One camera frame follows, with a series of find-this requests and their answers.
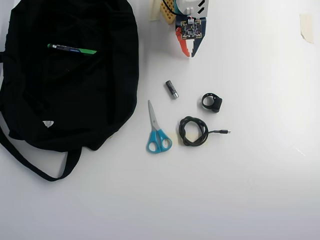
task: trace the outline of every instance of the coiled cable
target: coiled cable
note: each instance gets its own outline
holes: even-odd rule
[[[201,131],[201,136],[195,141],[190,141],[186,137],[185,127],[189,122],[196,123],[198,125],[198,127],[200,128],[200,131]],[[206,123],[204,121],[202,121],[199,118],[191,117],[191,116],[186,116],[184,119],[182,119],[180,121],[179,134],[180,134],[180,137],[183,140],[183,144],[186,145],[186,146],[190,146],[190,147],[201,146],[202,144],[204,144],[207,141],[207,139],[209,137],[209,134],[213,134],[213,133],[216,133],[216,134],[230,134],[231,131],[229,131],[229,130],[213,130],[213,131],[209,131],[208,130],[208,126],[206,125]]]

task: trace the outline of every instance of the green marker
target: green marker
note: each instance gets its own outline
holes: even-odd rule
[[[70,46],[62,46],[62,45],[57,45],[57,44],[48,44],[48,49],[57,49],[57,50],[62,50],[62,51],[66,51],[66,52],[84,54],[86,56],[91,56],[97,52],[94,50],[75,48],[75,47],[70,47]]]

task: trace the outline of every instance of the battery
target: battery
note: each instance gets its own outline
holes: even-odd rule
[[[171,81],[167,81],[165,84],[166,84],[166,86],[168,87],[168,89],[169,89],[172,97],[173,97],[174,99],[177,99],[177,98],[179,97],[179,95],[178,95],[178,93],[177,93],[174,85],[172,84],[172,82],[171,82]]]

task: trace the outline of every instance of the wire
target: wire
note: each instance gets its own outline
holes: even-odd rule
[[[198,125],[198,127],[200,128],[200,131],[201,131],[201,136],[195,141],[190,141],[189,139],[186,138],[185,127],[186,127],[187,123],[189,123],[189,122],[196,123]],[[216,133],[216,134],[229,134],[229,133],[231,133],[231,131],[229,131],[229,130],[209,131],[208,127],[207,127],[207,125],[206,125],[206,123],[204,121],[202,121],[199,118],[191,117],[191,116],[186,116],[184,119],[182,119],[180,121],[179,134],[180,134],[180,137],[183,140],[183,144],[186,145],[186,146],[190,146],[190,147],[201,146],[202,144],[204,144],[207,141],[207,139],[209,137],[209,134],[213,134],[213,133]]]
[[[164,5],[166,6],[166,8],[169,10],[169,12],[172,13],[173,15],[181,16],[181,17],[185,17],[185,16],[186,16],[186,15],[179,14],[179,13],[175,13],[174,11],[172,11],[171,8],[168,6],[166,0],[162,0],[162,2],[163,2]]]

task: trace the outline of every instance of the bag strap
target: bag strap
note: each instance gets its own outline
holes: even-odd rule
[[[66,164],[65,164],[65,168],[64,168],[62,176],[55,178],[55,177],[49,176],[48,174],[41,171],[36,166],[32,165],[28,160],[26,160],[24,158],[24,156],[22,156],[21,153],[16,149],[16,147],[8,140],[8,138],[4,134],[1,127],[0,127],[0,143],[21,164],[23,164],[25,167],[27,167],[28,169],[30,169],[34,173],[38,174],[40,177],[44,178],[45,180],[48,180],[49,182],[55,182],[57,180],[64,179],[65,177],[67,177],[72,172],[72,170],[75,168],[75,166],[77,165],[77,163],[80,159],[80,156],[81,156],[81,152],[82,152],[82,148],[77,149],[77,150],[73,150],[73,151],[69,151],[67,158],[66,158]]]

